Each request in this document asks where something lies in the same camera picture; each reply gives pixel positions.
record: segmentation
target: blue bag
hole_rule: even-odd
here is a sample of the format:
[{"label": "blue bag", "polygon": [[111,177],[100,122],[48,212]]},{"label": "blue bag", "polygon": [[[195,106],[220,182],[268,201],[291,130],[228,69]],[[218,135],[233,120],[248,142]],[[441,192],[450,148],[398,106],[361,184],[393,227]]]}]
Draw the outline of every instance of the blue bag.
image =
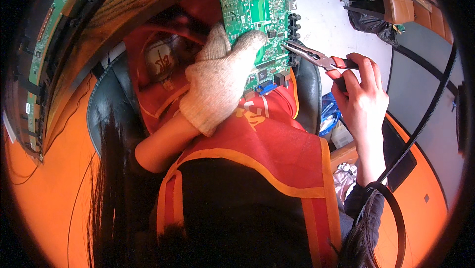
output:
[{"label": "blue bag", "polygon": [[320,132],[318,136],[328,134],[341,117],[341,112],[336,105],[335,97],[330,92],[322,97],[322,120],[320,122]]}]

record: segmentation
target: white knit glove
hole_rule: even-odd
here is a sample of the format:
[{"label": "white knit glove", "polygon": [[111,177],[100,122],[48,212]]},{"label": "white knit glove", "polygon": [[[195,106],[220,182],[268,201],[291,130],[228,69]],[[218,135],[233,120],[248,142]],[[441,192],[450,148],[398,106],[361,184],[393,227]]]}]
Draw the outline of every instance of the white knit glove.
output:
[{"label": "white knit glove", "polygon": [[185,70],[190,90],[180,101],[181,113],[204,135],[211,136],[238,106],[256,54],[266,41],[264,32],[249,31],[231,51],[223,25],[211,29],[196,63]]}]

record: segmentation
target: green circuit board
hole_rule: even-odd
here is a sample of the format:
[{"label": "green circuit board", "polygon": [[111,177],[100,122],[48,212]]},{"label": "green circuit board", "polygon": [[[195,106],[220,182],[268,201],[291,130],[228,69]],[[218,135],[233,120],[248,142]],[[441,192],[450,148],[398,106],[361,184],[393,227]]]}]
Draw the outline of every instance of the green circuit board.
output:
[{"label": "green circuit board", "polygon": [[292,0],[220,0],[224,28],[231,47],[247,31],[258,29],[267,35],[267,43],[259,50],[254,68],[247,78],[245,93],[258,91],[274,75],[288,70],[288,51],[282,41],[288,40],[288,16],[295,9]]},{"label": "green circuit board", "polygon": [[[35,85],[39,84],[39,78],[41,75],[41,70],[43,68],[44,53],[47,50],[50,42],[50,37],[53,35],[56,25],[62,16],[62,9],[65,6],[68,0],[53,0],[51,4],[43,25],[41,26],[39,35],[36,40],[36,46],[33,51],[33,58],[31,61],[30,72],[28,80]],[[34,113],[39,112],[35,110],[39,108],[39,105],[36,104],[37,96],[29,93],[26,104],[26,113],[28,117],[28,130],[30,132],[36,133],[36,123]],[[36,138],[30,136],[30,146],[34,151],[37,151],[37,142]]]}]

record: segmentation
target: black plastic bag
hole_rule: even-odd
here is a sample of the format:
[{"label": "black plastic bag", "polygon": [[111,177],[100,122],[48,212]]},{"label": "black plastic bag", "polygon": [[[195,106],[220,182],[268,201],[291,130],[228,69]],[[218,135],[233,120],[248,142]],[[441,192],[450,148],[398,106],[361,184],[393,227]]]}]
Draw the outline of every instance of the black plastic bag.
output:
[{"label": "black plastic bag", "polygon": [[387,24],[389,24],[387,21],[379,19],[372,15],[367,15],[351,10],[348,10],[348,17],[350,18],[350,23],[352,24],[355,30],[366,33],[378,34],[386,28]]},{"label": "black plastic bag", "polygon": [[392,24],[387,23],[386,27],[381,32],[377,33],[377,36],[384,42],[396,48],[399,46],[399,42],[396,40],[397,34],[398,32],[392,27]]}]

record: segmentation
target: circuit board strip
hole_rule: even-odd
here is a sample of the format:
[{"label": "circuit board strip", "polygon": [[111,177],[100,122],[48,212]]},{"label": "circuit board strip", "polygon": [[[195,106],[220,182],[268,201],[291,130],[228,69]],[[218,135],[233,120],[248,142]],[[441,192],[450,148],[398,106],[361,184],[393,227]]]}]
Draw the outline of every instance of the circuit board strip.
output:
[{"label": "circuit board strip", "polygon": [[[28,76],[28,80],[35,85],[39,84],[41,69],[43,68],[45,51],[48,49],[49,43],[51,41],[51,36],[53,35],[58,21],[62,16],[61,12],[67,1],[68,0],[54,0],[41,26],[37,38],[37,43],[33,51],[33,58],[31,61],[30,72]],[[35,94],[28,93],[25,111],[27,113],[28,118],[28,130],[33,134],[36,134],[35,115],[39,115],[39,110],[37,110],[39,108],[39,105],[36,104],[36,101],[37,96]],[[35,136],[30,135],[29,140],[30,146],[33,151],[38,151],[38,145]]]}]

